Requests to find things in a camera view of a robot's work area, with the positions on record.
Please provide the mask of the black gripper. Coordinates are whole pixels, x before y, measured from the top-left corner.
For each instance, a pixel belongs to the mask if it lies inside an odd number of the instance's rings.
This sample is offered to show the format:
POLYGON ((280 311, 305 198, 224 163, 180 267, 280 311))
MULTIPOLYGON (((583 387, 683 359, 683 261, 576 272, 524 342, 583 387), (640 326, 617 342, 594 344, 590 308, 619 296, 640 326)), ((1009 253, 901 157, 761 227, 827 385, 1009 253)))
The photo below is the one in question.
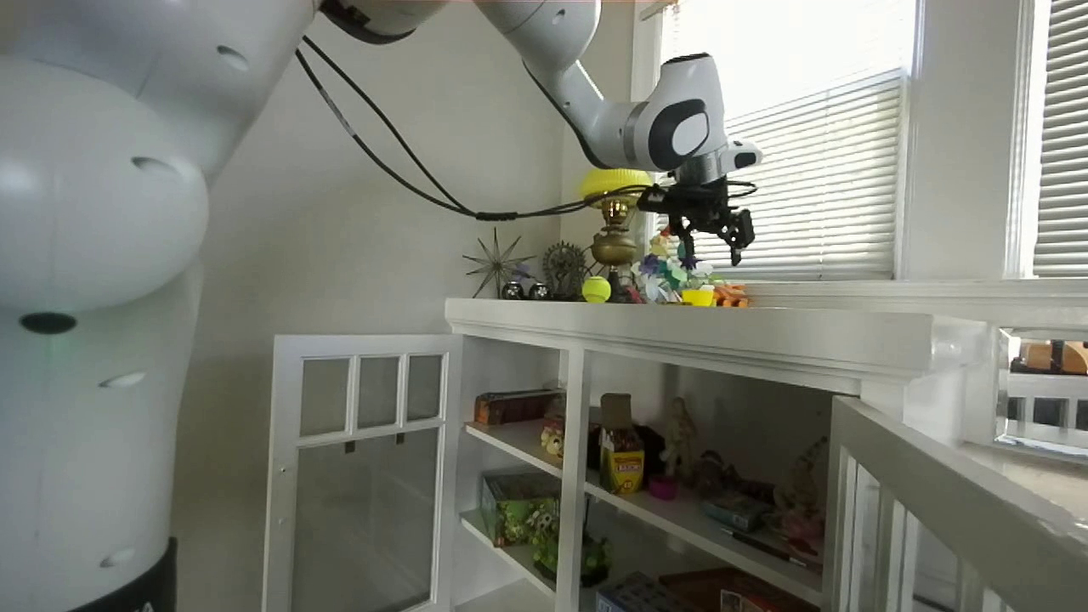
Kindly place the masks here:
POLYGON ((731 261, 743 261, 755 241, 755 220, 748 207, 728 202, 728 187, 731 182, 648 187, 640 207, 667 219, 667 232, 679 237, 683 267, 697 261, 697 232, 719 234, 731 249, 731 261))

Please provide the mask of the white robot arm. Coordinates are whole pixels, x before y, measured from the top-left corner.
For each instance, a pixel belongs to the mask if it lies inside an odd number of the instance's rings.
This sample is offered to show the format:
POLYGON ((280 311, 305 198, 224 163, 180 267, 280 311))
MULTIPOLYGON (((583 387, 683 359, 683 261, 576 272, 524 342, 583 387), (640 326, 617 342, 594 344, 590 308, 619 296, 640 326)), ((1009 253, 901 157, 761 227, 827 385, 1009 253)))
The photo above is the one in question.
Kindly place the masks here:
POLYGON ((367 45, 448 0, 4 0, 0 612, 175 593, 207 183, 318 19, 367 45))

